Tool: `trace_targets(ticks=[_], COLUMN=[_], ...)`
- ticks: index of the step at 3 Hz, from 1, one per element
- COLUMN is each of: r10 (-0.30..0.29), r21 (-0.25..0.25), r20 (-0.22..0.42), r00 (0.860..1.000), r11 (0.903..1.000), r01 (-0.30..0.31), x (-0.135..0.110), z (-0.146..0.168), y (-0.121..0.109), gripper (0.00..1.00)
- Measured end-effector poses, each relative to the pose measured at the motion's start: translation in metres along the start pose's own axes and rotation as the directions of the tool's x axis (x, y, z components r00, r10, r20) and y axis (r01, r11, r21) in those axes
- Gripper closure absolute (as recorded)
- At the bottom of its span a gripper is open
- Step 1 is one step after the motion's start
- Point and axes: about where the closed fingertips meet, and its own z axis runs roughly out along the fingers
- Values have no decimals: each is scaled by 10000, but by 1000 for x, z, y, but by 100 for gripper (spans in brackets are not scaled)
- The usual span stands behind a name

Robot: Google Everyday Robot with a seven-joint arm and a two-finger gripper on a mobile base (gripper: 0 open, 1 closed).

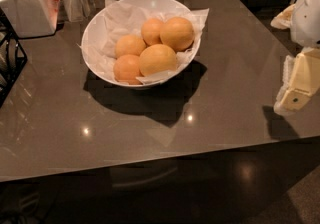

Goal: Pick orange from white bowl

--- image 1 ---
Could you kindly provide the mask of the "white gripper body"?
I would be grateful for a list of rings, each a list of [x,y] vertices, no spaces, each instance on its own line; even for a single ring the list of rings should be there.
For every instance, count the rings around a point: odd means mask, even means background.
[[[320,0],[297,0],[291,17],[291,39],[303,47],[320,47]]]

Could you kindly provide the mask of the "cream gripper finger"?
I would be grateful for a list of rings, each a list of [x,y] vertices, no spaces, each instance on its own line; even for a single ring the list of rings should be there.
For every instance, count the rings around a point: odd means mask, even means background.
[[[274,17],[270,23],[273,28],[288,29],[291,27],[291,17],[295,5],[292,4]]]
[[[288,116],[305,107],[320,89],[320,50],[307,47],[296,57],[287,56],[282,82],[274,112]]]

